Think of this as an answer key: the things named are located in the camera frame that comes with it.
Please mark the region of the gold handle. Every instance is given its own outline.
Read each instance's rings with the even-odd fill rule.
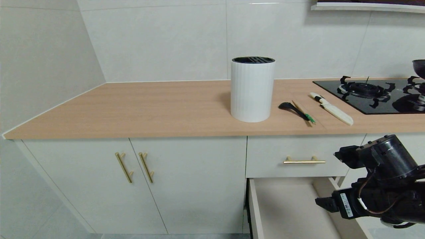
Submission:
[[[125,169],[124,164],[122,163],[122,158],[124,158],[125,153],[122,153],[122,154],[115,153],[115,156],[118,159],[119,165],[121,165],[121,168],[124,171],[124,174],[127,177],[128,182],[131,183],[130,176],[133,175],[133,171],[131,171],[130,173],[127,173],[127,170]]]
[[[308,161],[293,161],[290,156],[286,157],[286,160],[283,163],[309,163],[309,164],[316,164],[316,163],[326,163],[325,160],[318,160],[316,156],[312,156],[311,160]]]
[[[154,171],[149,172],[149,169],[147,168],[147,165],[146,165],[146,162],[145,162],[145,159],[147,158],[147,153],[144,153],[144,154],[139,153],[139,157],[140,157],[140,161],[143,164],[144,170],[147,173],[147,177],[149,178],[150,183],[153,183],[152,177],[153,177]]]

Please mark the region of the open drawer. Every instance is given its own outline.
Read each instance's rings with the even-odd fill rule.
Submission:
[[[249,179],[253,239],[373,239],[356,219],[316,205],[337,188],[327,177]]]

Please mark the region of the white knife block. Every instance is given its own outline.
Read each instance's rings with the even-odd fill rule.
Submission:
[[[230,112],[243,122],[269,118],[272,106],[275,60],[237,57],[231,63]]]

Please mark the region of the tiled wall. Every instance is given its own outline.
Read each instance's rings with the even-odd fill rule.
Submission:
[[[2,0],[1,126],[105,82],[76,0]]]
[[[408,76],[425,14],[310,11],[310,0],[78,0],[107,82],[222,80],[229,60],[276,78]]]

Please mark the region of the drawer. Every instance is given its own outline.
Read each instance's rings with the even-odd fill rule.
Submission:
[[[372,239],[357,219],[343,219],[317,206],[315,198],[337,188],[332,178],[249,179],[253,239]]]
[[[333,154],[341,147],[360,145],[364,134],[248,137],[246,177],[345,176],[348,167]],[[326,163],[283,163],[311,161],[313,156]]]

